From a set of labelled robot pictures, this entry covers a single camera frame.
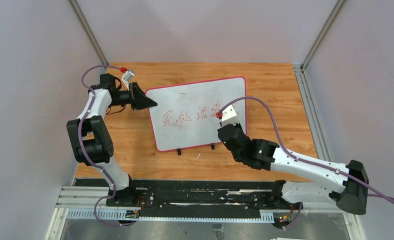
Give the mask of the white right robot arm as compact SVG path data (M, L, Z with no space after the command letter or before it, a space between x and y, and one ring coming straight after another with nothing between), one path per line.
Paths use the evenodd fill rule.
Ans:
M305 183L279 180L272 198L289 204L336 204L355 215L367 211L369 178L360 161L326 162L294 153L272 141L250 139L240 126L232 124L219 128L218 138L236 162L256 170L291 173L310 180Z

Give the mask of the pink-framed whiteboard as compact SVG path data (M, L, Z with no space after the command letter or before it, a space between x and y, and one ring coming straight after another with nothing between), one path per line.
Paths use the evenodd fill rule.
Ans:
M157 102L149 108L156 148L172 151L219 143L215 114L246 95L242 76L151 88L145 95Z

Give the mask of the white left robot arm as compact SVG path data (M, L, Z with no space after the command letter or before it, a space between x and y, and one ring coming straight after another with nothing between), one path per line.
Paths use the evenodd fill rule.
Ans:
M126 70L121 78L109 73L100 75L99 84L88 87L88 101L82 113L66 124L77 162L93 167L108 183L109 206L132 206L137 203L138 194L131 176L114 158L114 143L104 122L106 112L115 106L130 105L136 111L158 105L138 83L131 81L134 75L132 70Z

